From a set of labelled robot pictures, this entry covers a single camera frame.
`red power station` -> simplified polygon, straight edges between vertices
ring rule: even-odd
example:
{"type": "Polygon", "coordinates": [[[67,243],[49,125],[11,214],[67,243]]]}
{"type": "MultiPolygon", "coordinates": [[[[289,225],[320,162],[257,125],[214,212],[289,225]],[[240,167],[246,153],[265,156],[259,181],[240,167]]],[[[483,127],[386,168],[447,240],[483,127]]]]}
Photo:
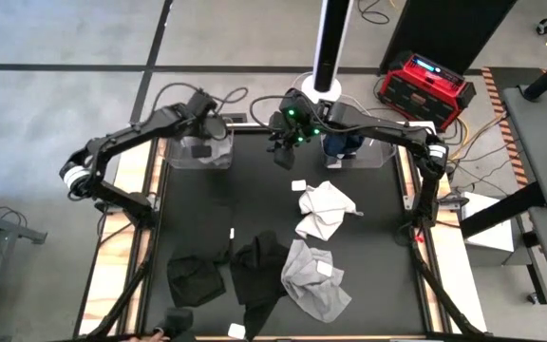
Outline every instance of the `red power station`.
{"type": "Polygon", "coordinates": [[[476,95],[462,75],[412,52],[401,53],[390,65],[379,100],[415,121],[446,128],[476,95]]]}

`wooden frame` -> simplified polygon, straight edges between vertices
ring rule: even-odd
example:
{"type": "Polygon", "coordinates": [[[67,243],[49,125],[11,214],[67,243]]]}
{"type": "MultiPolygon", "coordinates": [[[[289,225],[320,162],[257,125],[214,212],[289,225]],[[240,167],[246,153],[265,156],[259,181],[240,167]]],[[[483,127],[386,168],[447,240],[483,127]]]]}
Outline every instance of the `wooden frame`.
{"type": "MultiPolygon", "coordinates": [[[[147,170],[148,155],[152,142],[146,142],[131,150],[128,150],[121,155],[118,172],[114,181],[114,185],[128,192],[140,192],[145,180],[145,172],[147,170]]],[[[160,171],[163,161],[163,153],[165,151],[164,139],[158,141],[158,154],[155,158],[153,174],[151,175],[151,183],[149,191],[152,193],[158,192],[160,184],[160,171]]],[[[406,191],[409,195],[415,194],[413,178],[411,173],[410,161],[406,151],[400,147],[399,155],[401,167],[403,170],[403,178],[405,181],[406,191]]],[[[450,186],[447,178],[441,180],[440,196],[444,196],[450,192],[450,186]]],[[[440,277],[445,290],[456,303],[458,308],[465,314],[470,322],[481,331],[486,331],[484,319],[481,312],[481,304],[478,299],[476,285],[472,276],[472,270],[469,265],[465,246],[463,244],[462,232],[452,225],[458,225],[457,215],[450,211],[439,211],[438,220],[443,223],[437,224],[431,229],[431,236],[436,251],[436,260],[440,277]]],[[[115,214],[107,217],[104,223],[104,238],[117,231],[120,227],[128,223],[127,218],[123,214],[115,214]]],[[[148,240],[148,232],[144,232],[140,239],[139,263],[144,256],[146,250],[146,241],[148,240]]],[[[121,234],[110,239],[101,247],[96,255],[95,265],[91,277],[86,284],[87,296],[81,321],[79,325],[79,334],[89,333],[98,326],[102,318],[108,313],[109,309],[115,303],[118,296],[123,290],[126,272],[128,268],[130,249],[134,238],[134,227],[129,227],[121,234]]],[[[428,255],[424,243],[420,244],[422,256],[426,262],[428,255]]],[[[443,331],[443,320],[440,315],[440,308],[436,296],[433,294],[429,286],[425,286],[427,305],[430,312],[432,322],[432,330],[434,332],[443,331]]],[[[138,318],[140,306],[141,287],[134,293],[129,305],[126,331],[132,333],[135,327],[135,322],[138,318]]],[[[459,333],[455,324],[452,325],[452,332],[459,333]]],[[[260,336],[257,339],[277,339],[289,338],[277,336],[260,336]]],[[[297,336],[292,339],[322,339],[326,340],[343,340],[343,339],[389,339],[389,338],[423,338],[423,336],[297,336]]],[[[200,340],[221,340],[227,337],[201,337],[200,340]]]]}

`gray floor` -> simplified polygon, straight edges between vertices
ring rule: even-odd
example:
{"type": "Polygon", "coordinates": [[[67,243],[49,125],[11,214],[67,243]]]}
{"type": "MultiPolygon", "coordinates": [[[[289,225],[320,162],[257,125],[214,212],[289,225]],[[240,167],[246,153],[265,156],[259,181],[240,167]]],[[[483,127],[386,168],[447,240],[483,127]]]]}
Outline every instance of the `gray floor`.
{"type": "MultiPolygon", "coordinates": [[[[398,7],[404,4],[395,2],[398,7]]],[[[157,63],[308,66],[320,3],[175,0],[157,63]]],[[[161,4],[160,0],[0,1],[0,63],[144,64],[161,4]]],[[[373,26],[354,11],[343,66],[379,65],[400,9],[388,1],[377,9],[391,17],[391,24],[373,26]]],[[[547,67],[547,37],[534,34],[535,23],[545,16],[547,1],[518,1],[473,67],[547,67]]],[[[247,86],[249,97],[224,110],[246,112],[250,99],[283,93],[296,76],[159,73],[152,79],[145,108],[161,86],[184,81],[219,96],[247,86]]],[[[49,232],[45,245],[18,243],[0,292],[0,334],[12,335],[14,341],[70,336],[94,251],[98,213],[89,202],[66,199],[58,169],[87,139],[126,125],[140,79],[140,73],[0,72],[0,205],[21,210],[31,226],[49,232]]],[[[364,107],[381,107],[371,94],[374,76],[340,75],[339,80],[344,92],[364,107]]],[[[479,95],[462,117],[474,132],[493,118],[493,111],[482,78],[470,80],[479,95]]],[[[184,101],[189,95],[186,89],[169,89],[160,104],[184,101]]],[[[275,103],[255,107],[262,120],[274,109],[275,103]]],[[[388,110],[372,114],[401,120],[388,110]]],[[[502,145],[499,129],[493,128],[475,144],[470,157],[502,145]]],[[[505,161],[507,153],[501,150],[463,166],[483,176],[505,161]]],[[[488,180],[504,192],[517,189],[509,164],[488,180]]],[[[472,181],[459,171],[453,185],[472,181]]],[[[500,194],[484,183],[476,186],[476,192],[500,194]]],[[[476,269],[474,275],[491,332],[547,338],[547,306],[531,307],[523,300],[532,291],[526,269],[476,269]]]]}

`white tag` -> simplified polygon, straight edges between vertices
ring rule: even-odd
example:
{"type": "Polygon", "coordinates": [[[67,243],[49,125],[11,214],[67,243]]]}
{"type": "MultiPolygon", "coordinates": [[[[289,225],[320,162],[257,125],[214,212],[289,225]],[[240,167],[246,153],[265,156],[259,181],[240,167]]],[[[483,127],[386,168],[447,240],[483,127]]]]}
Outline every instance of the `white tag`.
{"type": "Polygon", "coordinates": [[[243,325],[232,323],[232,325],[229,326],[227,335],[236,339],[244,339],[244,336],[246,336],[246,328],[244,328],[243,325]]]}
{"type": "Polygon", "coordinates": [[[293,180],[292,181],[292,190],[293,191],[305,191],[307,189],[308,183],[305,180],[293,180]]]}
{"type": "Polygon", "coordinates": [[[322,261],[316,262],[315,270],[318,271],[320,275],[332,276],[332,265],[326,262],[322,262],[322,261]]]}

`black cloth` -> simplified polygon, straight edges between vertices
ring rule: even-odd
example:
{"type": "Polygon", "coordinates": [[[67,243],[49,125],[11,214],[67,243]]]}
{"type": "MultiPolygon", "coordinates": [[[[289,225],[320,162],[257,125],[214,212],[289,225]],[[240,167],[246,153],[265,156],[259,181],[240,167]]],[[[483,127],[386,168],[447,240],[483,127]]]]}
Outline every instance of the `black cloth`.
{"type": "Polygon", "coordinates": [[[246,306],[246,339],[261,331],[277,303],[286,295],[280,280],[289,249],[277,242],[272,231],[259,234],[232,257],[230,264],[237,301],[246,306]]]}
{"type": "Polygon", "coordinates": [[[217,266],[227,263],[231,241],[225,251],[208,259],[204,256],[172,257],[166,273],[172,300],[177,308],[198,307],[225,293],[217,266]]]}

